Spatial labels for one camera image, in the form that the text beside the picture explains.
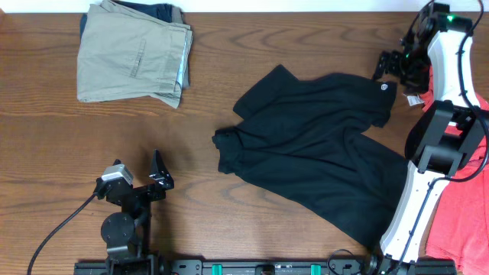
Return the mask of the black polo shirt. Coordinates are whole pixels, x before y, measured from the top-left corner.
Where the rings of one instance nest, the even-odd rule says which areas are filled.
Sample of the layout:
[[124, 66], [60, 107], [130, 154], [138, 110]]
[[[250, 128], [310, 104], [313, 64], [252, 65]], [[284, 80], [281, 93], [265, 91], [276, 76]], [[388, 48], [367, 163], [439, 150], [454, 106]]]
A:
[[276, 66], [236, 102], [241, 122], [215, 132], [218, 169], [375, 248], [400, 200], [407, 161], [366, 131], [385, 126], [396, 95], [395, 82], [345, 73], [300, 80]]

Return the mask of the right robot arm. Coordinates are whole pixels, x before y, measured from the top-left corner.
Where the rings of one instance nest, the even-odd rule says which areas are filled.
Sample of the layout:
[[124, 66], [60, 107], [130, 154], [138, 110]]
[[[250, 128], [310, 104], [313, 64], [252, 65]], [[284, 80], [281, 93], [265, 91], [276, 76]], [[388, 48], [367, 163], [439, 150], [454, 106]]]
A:
[[380, 253], [364, 274], [454, 274], [448, 260], [420, 260], [419, 246], [445, 187], [456, 182], [478, 145], [488, 140], [488, 113], [473, 87], [471, 45], [478, 26], [430, 1], [417, 14], [402, 51], [384, 51], [372, 78], [390, 74], [417, 93], [433, 92], [433, 102], [410, 131], [405, 145], [408, 173]]

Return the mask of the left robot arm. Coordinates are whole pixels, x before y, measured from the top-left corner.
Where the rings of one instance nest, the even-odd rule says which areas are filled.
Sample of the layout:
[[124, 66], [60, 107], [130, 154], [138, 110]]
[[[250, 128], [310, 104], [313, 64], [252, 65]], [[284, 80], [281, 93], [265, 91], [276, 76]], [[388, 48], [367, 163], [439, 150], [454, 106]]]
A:
[[133, 175], [120, 160], [107, 167], [96, 180], [94, 194], [121, 208], [108, 216], [101, 227], [101, 236], [112, 260], [141, 259], [149, 254], [151, 203], [166, 198], [166, 191], [174, 188], [160, 152], [154, 151], [146, 186], [133, 186]]

